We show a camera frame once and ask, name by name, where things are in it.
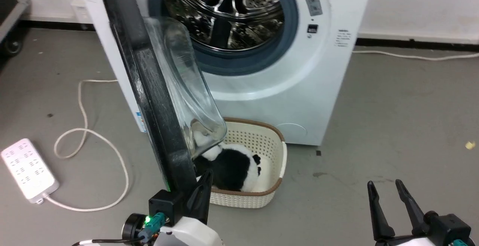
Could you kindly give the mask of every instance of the black and white plush toy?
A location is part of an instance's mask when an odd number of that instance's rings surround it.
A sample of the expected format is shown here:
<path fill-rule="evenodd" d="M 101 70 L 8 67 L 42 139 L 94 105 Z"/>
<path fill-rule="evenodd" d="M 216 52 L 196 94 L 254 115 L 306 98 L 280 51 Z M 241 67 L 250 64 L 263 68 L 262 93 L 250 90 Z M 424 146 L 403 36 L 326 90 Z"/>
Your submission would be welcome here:
<path fill-rule="evenodd" d="M 193 132 L 198 146 L 212 140 L 199 131 Z M 201 176 L 207 169 L 213 171 L 213 185 L 218 189 L 251 192 L 256 185 L 261 168 L 260 157 L 243 145 L 220 144 L 212 147 L 193 159 L 196 176 Z"/>

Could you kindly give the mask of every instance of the black cable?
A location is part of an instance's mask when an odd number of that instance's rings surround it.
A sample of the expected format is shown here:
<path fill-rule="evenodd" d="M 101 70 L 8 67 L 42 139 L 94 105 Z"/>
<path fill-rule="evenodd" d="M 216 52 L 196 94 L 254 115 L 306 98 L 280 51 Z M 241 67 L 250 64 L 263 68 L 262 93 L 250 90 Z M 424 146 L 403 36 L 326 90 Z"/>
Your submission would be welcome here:
<path fill-rule="evenodd" d="M 136 239 L 92 239 L 91 243 L 135 243 L 144 239 L 144 236 L 138 237 Z M 73 244 L 72 246 L 79 246 L 81 241 Z"/>

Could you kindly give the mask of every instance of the button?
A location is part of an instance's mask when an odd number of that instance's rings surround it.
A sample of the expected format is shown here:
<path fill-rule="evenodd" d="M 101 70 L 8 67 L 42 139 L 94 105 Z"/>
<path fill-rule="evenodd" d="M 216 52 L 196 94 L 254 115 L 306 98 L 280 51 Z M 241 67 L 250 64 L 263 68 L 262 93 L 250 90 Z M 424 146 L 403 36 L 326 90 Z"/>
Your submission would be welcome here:
<path fill-rule="evenodd" d="M 308 25 L 308 33 L 317 33 L 318 32 L 318 25 L 317 24 L 309 24 Z"/>

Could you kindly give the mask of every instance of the white cable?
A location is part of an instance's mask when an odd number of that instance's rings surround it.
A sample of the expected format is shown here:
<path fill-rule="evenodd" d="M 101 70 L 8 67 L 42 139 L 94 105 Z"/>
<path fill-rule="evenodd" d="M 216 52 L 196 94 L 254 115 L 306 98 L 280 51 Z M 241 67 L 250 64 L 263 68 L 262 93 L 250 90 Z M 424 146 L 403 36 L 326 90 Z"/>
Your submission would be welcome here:
<path fill-rule="evenodd" d="M 383 54 L 383 55 L 390 55 L 399 58 L 407 58 L 407 59 L 419 59 L 419 60 L 427 60 L 427 61 L 445 61 L 445 60 L 454 60 L 454 59 L 468 59 L 468 58 L 477 58 L 479 57 L 479 53 L 467 54 L 467 55 L 454 55 L 454 56 L 446 56 L 446 57 L 438 57 L 438 58 L 429 58 L 429 57 L 421 57 L 421 56 L 414 56 L 414 55 L 400 55 L 389 53 L 385 51 L 379 50 L 354 50 L 353 53 L 375 53 L 375 54 Z"/>
<path fill-rule="evenodd" d="M 125 172 L 125 181 L 126 181 L 125 190 L 123 190 L 123 193 L 120 195 L 118 200 L 116 200 L 115 202 L 111 203 L 110 205 L 107 205 L 107 206 L 104 206 L 104 207 L 101 207 L 101 208 L 94 208 L 94 209 L 73 208 L 73 207 L 64 205 L 64 204 L 62 204 L 58 201 L 55 201 L 49 196 L 45 196 L 45 199 L 52 202 L 54 205 L 57 205 L 58 207 L 62 207 L 62 208 L 67 209 L 67 210 L 73 210 L 73 211 L 76 211 L 76 212 L 97 212 L 98 210 L 106 210 L 106 209 L 109 209 L 109 208 L 113 207 L 114 205 L 118 204 L 125 197 L 126 192 L 128 191 L 128 187 L 129 187 L 128 171 L 126 170 L 126 165 L 125 165 L 125 162 L 123 161 L 123 158 L 122 158 L 120 152 L 115 147 L 115 145 L 113 145 L 108 139 L 106 139 L 105 137 L 103 137 L 99 133 L 88 129 L 88 118 L 87 118 L 87 114 L 86 114 L 85 109 L 84 109 L 83 104 L 82 104 L 82 84 L 84 82 L 116 82 L 116 81 L 117 81 L 116 79 L 115 80 L 104 80 L 104 81 L 103 80 L 97 80 L 97 79 L 86 79 L 86 80 L 81 81 L 78 84 L 78 105 L 80 106 L 80 110 L 82 110 L 83 121 L 85 123 L 85 127 L 84 128 L 74 128 L 74 129 L 68 130 L 67 132 L 65 132 L 61 136 L 59 136 L 58 139 L 55 142 L 55 145 L 53 146 L 53 152 L 60 159 L 67 159 L 67 158 L 73 157 L 82 148 L 82 145 L 84 144 L 85 139 L 86 139 L 87 132 L 96 135 L 101 140 L 106 142 L 106 144 L 108 144 L 115 151 L 116 155 L 118 156 L 118 159 L 120 159 L 121 166 L 123 167 L 123 171 Z M 83 131 L 82 140 L 80 141 L 80 144 L 78 145 L 77 149 L 74 152 L 72 152 L 72 154 L 70 154 L 68 156 L 60 156 L 60 154 L 57 151 L 58 143 L 60 142 L 60 140 L 63 137 L 65 137 L 66 135 L 68 135 L 72 132 L 76 132 L 76 131 Z"/>
<path fill-rule="evenodd" d="M 90 240 L 80 241 L 78 244 L 79 245 L 86 245 L 86 244 L 92 244 L 92 243 L 93 243 L 93 240 L 90 239 Z"/>

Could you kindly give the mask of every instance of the connector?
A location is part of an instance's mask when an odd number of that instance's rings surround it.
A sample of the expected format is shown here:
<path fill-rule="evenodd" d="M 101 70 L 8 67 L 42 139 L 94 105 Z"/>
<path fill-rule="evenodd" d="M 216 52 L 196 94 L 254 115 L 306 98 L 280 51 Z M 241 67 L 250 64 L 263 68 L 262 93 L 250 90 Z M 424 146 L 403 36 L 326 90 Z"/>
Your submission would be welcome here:
<path fill-rule="evenodd" d="M 138 237 L 143 236 L 144 239 L 142 239 L 140 242 L 141 243 L 147 243 L 150 241 L 150 239 L 153 237 L 154 234 L 159 232 L 159 229 L 168 222 L 168 218 L 166 217 L 165 214 L 158 212 L 155 214 L 152 218 L 149 219 L 148 217 L 146 218 L 145 221 L 145 228 L 138 233 Z"/>
<path fill-rule="evenodd" d="M 453 246 L 467 246 L 467 244 L 460 239 L 456 239 L 455 241 L 453 241 L 452 245 Z"/>

